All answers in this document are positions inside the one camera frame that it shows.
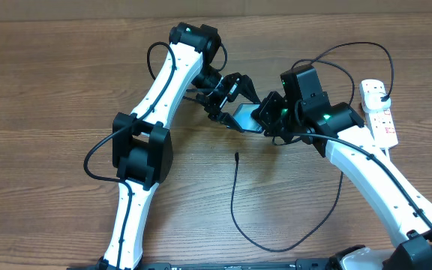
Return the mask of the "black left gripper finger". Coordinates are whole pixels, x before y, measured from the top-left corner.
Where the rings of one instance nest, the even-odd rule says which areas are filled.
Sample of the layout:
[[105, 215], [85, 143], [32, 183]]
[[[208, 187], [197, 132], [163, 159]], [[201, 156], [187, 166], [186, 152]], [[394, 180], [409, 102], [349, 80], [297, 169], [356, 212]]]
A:
[[229, 129], [243, 132], [241, 125], [228, 113], [228, 112], [219, 112], [217, 114], [209, 114], [208, 118], [213, 122], [217, 122], [221, 125], [226, 126]]
[[248, 75], [243, 75], [239, 79], [239, 93], [247, 98], [253, 104], [260, 104], [261, 101], [257, 95], [252, 79]]

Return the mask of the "blue smartphone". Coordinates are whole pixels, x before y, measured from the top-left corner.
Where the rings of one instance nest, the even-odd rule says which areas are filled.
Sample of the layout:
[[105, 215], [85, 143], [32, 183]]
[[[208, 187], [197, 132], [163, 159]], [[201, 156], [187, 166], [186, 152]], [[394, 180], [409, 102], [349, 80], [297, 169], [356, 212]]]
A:
[[251, 113], [259, 107], [259, 104], [242, 103], [238, 106], [232, 117], [244, 132], [261, 134], [263, 128], [251, 116]]

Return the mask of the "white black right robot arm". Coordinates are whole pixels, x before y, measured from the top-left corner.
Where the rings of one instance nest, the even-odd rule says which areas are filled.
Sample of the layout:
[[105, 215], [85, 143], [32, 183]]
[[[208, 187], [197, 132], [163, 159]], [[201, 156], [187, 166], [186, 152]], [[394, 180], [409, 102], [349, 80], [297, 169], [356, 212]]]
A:
[[332, 269], [432, 269], [432, 203], [377, 146], [348, 104], [332, 105], [310, 64], [280, 75], [276, 91], [251, 116], [268, 137], [300, 137], [356, 186], [383, 223], [393, 251], [353, 247], [330, 258]]

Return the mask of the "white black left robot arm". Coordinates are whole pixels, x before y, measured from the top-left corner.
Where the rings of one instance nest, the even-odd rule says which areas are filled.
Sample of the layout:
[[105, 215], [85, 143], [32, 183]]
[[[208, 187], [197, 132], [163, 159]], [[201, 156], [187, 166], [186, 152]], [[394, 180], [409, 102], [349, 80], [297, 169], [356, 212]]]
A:
[[263, 130], [251, 118], [260, 103], [251, 79], [240, 73], [221, 76], [211, 66], [223, 46], [216, 28], [181, 22], [164, 45], [166, 60], [147, 95], [112, 123], [119, 200], [112, 238], [98, 269], [136, 269], [142, 260], [150, 204], [173, 162], [170, 127], [189, 86], [196, 86], [196, 102], [212, 121], [242, 133]]

